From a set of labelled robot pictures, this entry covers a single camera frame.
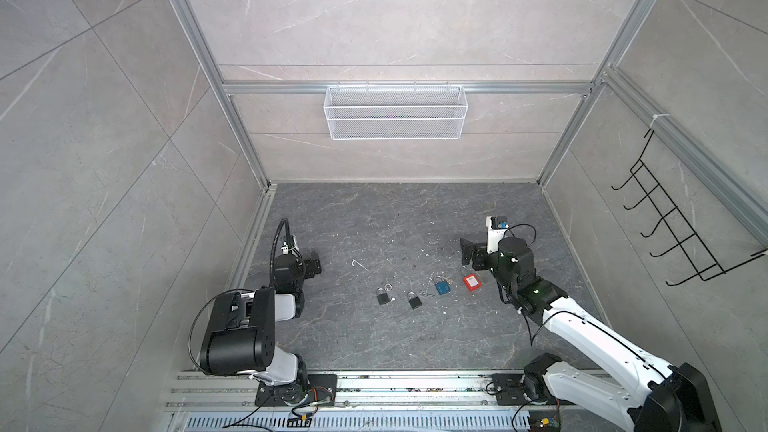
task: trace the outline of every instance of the zip tie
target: zip tie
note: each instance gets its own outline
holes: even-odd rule
[[[658,119],[659,117],[665,117],[665,116],[668,116],[668,115],[669,114],[654,114],[653,119],[651,119],[650,120],[650,124],[648,124],[648,129],[653,128],[654,122],[656,122],[656,119]]]

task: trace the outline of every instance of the blue padlock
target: blue padlock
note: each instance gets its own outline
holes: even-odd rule
[[[437,289],[437,293],[440,295],[444,295],[451,291],[451,286],[448,285],[448,281],[440,277],[439,275],[435,276],[435,288]]]

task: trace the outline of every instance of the red padlock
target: red padlock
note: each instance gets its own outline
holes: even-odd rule
[[[482,284],[480,283],[480,279],[477,275],[469,274],[464,277],[464,285],[466,285],[469,291],[472,292],[479,289]]]

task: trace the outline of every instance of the black hose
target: black hose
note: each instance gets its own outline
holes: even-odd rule
[[[272,249],[270,249],[270,287],[275,286],[275,254],[277,253],[277,243],[280,240],[280,231],[283,230],[283,226],[286,228],[286,244],[289,248],[292,248],[292,242],[291,234],[290,234],[290,226],[288,225],[288,219],[283,217],[280,220],[280,224],[277,226],[277,230],[275,231],[275,237],[272,239]]]

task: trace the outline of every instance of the dark gray stone surface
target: dark gray stone surface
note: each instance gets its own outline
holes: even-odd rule
[[[276,327],[278,344],[309,368],[522,368],[545,351],[593,368],[549,331],[530,347],[522,316],[498,300],[490,272],[477,272],[480,289],[466,289],[458,240],[484,241],[490,215],[535,226],[538,273],[598,315],[536,184],[281,184],[246,284],[268,282],[270,244],[284,216],[302,253],[314,248],[322,261],[322,274],[305,282],[302,316]],[[515,230],[531,240],[527,228]],[[436,294],[436,275],[452,281],[452,291],[421,296],[424,305],[411,310],[406,294]],[[379,306],[384,284],[395,300]]]

